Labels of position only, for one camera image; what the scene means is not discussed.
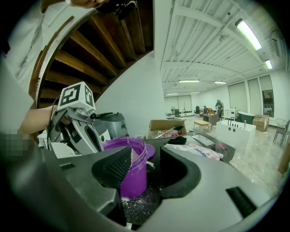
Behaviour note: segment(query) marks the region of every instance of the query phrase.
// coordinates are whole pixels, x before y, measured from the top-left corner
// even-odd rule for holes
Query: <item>wooden ceiling beam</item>
[[[153,26],[153,1],[137,0],[146,48],[154,46],[154,26]]]
[[[75,78],[75,77],[60,73],[60,72],[56,72],[53,70],[48,71],[48,73],[46,74],[45,80],[50,81],[50,82],[56,82],[56,83],[67,85],[67,86],[77,84],[83,81],[78,78]],[[102,89],[99,86],[93,85],[88,82],[85,82],[85,83],[93,91],[93,93],[102,92]]]
[[[145,44],[138,7],[124,19],[136,53],[145,53]]]
[[[108,85],[109,80],[105,78],[103,75],[98,73],[96,70],[91,68],[90,66],[86,65],[82,61],[76,59],[74,56],[68,54],[67,52],[60,50],[57,55],[55,56],[55,60],[64,63],[92,78],[94,78],[96,81],[101,83],[102,85]]]
[[[107,49],[114,55],[119,66],[125,68],[126,61],[99,16],[97,14],[92,16],[91,19],[88,20],[88,23],[97,31],[98,36],[102,38],[107,46]]]
[[[99,65],[104,66],[111,73],[112,76],[115,77],[117,75],[116,68],[78,30],[74,31],[70,38],[79,46],[81,46],[84,50],[86,50],[86,52],[91,54],[94,60]]]
[[[125,21],[120,21],[114,13],[100,14],[98,17],[102,20],[102,23],[115,41],[125,60],[135,60],[134,46]]]
[[[58,96],[60,96],[61,93],[62,93],[62,90],[44,87],[41,91],[41,98],[56,99]]]

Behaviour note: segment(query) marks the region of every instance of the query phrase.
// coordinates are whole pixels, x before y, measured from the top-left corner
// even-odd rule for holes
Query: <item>fluorescent light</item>
[[[200,80],[180,80],[179,83],[183,82],[199,82]]]
[[[270,60],[265,60],[268,69],[273,68]]]
[[[259,50],[262,47],[255,34],[244,20],[239,22],[237,28],[248,38],[256,50]]]
[[[226,84],[226,82],[214,82],[216,84]]]

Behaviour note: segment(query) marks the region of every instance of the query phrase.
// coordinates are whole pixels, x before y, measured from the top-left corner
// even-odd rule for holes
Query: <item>purple cup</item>
[[[143,140],[135,137],[123,137],[109,140],[104,143],[104,150],[117,147],[129,146],[139,155],[134,159],[132,166],[124,178],[120,191],[124,198],[135,198],[140,196],[147,187],[147,148]]]
[[[148,160],[151,160],[153,159],[154,155],[155,155],[155,147],[150,145],[150,144],[146,144],[146,147],[147,147],[147,157],[148,157]]]

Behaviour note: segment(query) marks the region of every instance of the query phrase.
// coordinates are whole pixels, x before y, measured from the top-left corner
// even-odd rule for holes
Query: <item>floor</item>
[[[193,129],[194,121],[202,120],[198,116],[188,116],[185,120],[186,130]],[[211,130],[204,127],[204,133],[215,137],[216,127]],[[256,130],[255,140],[251,147],[245,150],[237,149],[230,164],[248,177],[252,182],[260,185],[270,196],[280,190],[282,174],[277,171],[284,147],[280,147],[280,137],[275,143],[273,139],[276,129],[269,127],[266,132]]]

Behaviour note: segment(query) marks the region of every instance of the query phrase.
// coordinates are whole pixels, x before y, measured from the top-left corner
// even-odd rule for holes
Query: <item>white cabinet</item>
[[[225,118],[229,118],[231,119],[232,117],[233,118],[237,118],[237,112],[238,112],[238,109],[224,109],[223,110],[223,116]]]

